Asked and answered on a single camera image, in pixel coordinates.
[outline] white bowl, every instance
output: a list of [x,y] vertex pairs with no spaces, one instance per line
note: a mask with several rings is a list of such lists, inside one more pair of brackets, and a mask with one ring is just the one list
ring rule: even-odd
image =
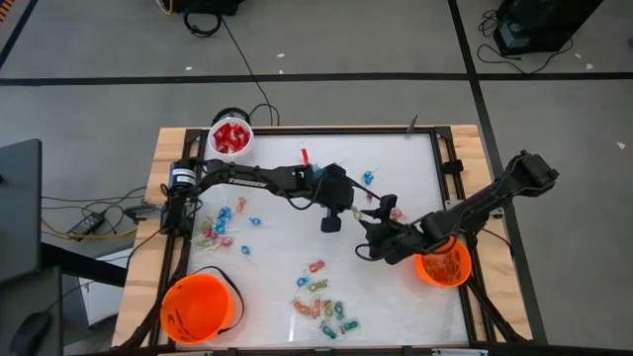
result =
[[[250,139],[248,140],[248,143],[243,149],[239,150],[238,152],[221,153],[216,150],[216,138],[214,137],[214,134],[225,124],[240,125],[245,131],[248,132],[248,134],[250,134]],[[244,161],[247,161],[248,158],[250,158],[251,156],[250,153],[253,147],[254,140],[255,140],[255,134],[253,133],[253,130],[250,128],[250,125],[246,123],[246,121],[239,118],[226,117],[218,121],[209,130],[209,136],[207,137],[207,152],[210,153],[211,159],[219,158],[224,162],[235,162],[235,163],[239,163],[240,161],[244,162]]]

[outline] wooden table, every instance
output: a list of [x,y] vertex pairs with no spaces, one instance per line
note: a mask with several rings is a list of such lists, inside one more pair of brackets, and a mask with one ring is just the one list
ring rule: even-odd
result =
[[[489,185],[491,173],[484,148],[477,129],[474,125],[451,126],[457,158],[464,163],[462,180],[466,196],[469,197]],[[169,166],[172,161],[182,155],[183,141],[186,128],[161,129],[158,135],[156,151],[154,152],[145,199],[158,206],[164,203],[164,196],[160,192],[160,184],[167,183]],[[445,145],[440,150],[444,160],[448,154]],[[449,181],[451,199],[457,199],[453,184]],[[141,222],[136,233],[135,246],[143,243],[159,228],[158,220]],[[503,220],[490,220],[487,229],[501,236],[505,236]],[[526,338],[531,337],[523,298],[521,297],[514,264],[507,246],[497,238],[485,236],[487,232],[480,232],[478,251],[489,298],[497,306],[501,314],[510,322],[514,329]],[[179,239],[175,246],[174,261],[178,261],[181,249]],[[156,299],[158,280],[165,250],[166,236],[158,235],[137,250],[130,263],[128,280],[124,290],[123,301],[117,319],[117,327],[112,345],[120,345],[127,340],[141,323],[149,308]],[[470,298],[478,339],[484,340],[484,326],[477,301]],[[162,333],[159,343],[167,342],[167,336]]]

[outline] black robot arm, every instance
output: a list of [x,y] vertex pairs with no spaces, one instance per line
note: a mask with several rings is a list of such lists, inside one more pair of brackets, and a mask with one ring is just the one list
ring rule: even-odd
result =
[[[321,221],[321,231],[339,231],[341,223],[337,215],[351,209],[354,201],[352,186],[357,185],[345,175],[343,168],[335,164],[314,172],[311,166],[305,165],[264,169],[212,159],[204,162],[207,173],[196,181],[193,169],[198,164],[192,160],[181,160],[172,165],[167,208],[162,220],[165,231],[185,234],[188,230],[183,228],[186,225],[183,213],[185,203],[218,184],[266,189],[273,195],[285,198],[298,210],[318,204],[327,208],[326,217]],[[305,198],[310,202],[298,207],[292,202],[295,198]]]
[[506,207],[515,196],[540,196],[554,187],[558,175],[540,155],[523,150],[488,187],[450,210],[429,213],[408,224],[389,219],[397,197],[385,196],[379,209],[363,211],[381,220],[379,223],[361,222],[367,230],[370,257],[396,264],[414,253],[436,250],[460,230],[476,233],[484,227],[493,210]]

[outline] orange bucket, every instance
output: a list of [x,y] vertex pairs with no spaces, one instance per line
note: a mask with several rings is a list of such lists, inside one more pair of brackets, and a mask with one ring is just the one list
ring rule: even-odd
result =
[[415,272],[420,280],[440,288],[453,288],[466,282],[472,269],[471,255],[462,241],[454,240],[455,237],[450,236],[448,242],[437,249],[444,252],[452,246],[449,252],[415,255]]
[[194,345],[218,335],[228,327],[232,315],[232,300],[225,284],[210,274],[193,274],[167,291],[160,323],[174,341]]

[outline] white tabletop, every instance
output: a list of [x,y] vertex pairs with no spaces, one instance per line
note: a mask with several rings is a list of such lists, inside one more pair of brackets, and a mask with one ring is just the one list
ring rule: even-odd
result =
[[[311,163],[324,167],[337,162],[359,182],[363,172],[375,170],[369,188],[378,195],[398,195],[398,206],[407,218],[442,209],[428,134],[410,138],[401,134],[268,135],[258,136],[254,144],[252,156],[239,163],[264,168],[301,164],[301,148],[306,148]],[[420,282],[411,257],[395,266],[358,258],[354,248],[366,242],[365,230],[351,212],[341,215],[340,232],[326,234],[319,228],[325,209],[317,205],[300,212],[267,191],[222,185],[201,196],[204,206],[197,213],[196,226],[207,216],[216,217],[225,202],[234,209],[239,197],[247,200],[245,209],[234,214],[227,227],[238,230],[227,233],[234,236],[234,245],[211,251],[194,247],[190,258],[190,273],[208,265],[225,270],[240,288],[246,304],[241,324],[208,342],[209,347],[433,346],[468,342],[458,291]],[[296,204],[306,202],[298,199]],[[369,203],[365,193],[357,190],[354,205],[375,209],[378,201]],[[253,217],[261,218],[264,224],[252,225],[248,218]],[[241,254],[241,245],[250,247],[254,263]],[[360,323],[358,329],[341,335],[338,322],[332,321],[338,334],[334,340],[318,328],[322,317],[300,315],[291,304],[297,279],[306,276],[309,263],[317,260],[323,260],[325,268],[311,278],[328,281],[318,297],[342,301],[346,319]],[[232,296],[238,306],[236,294]],[[298,294],[309,305],[316,297],[306,290]]]

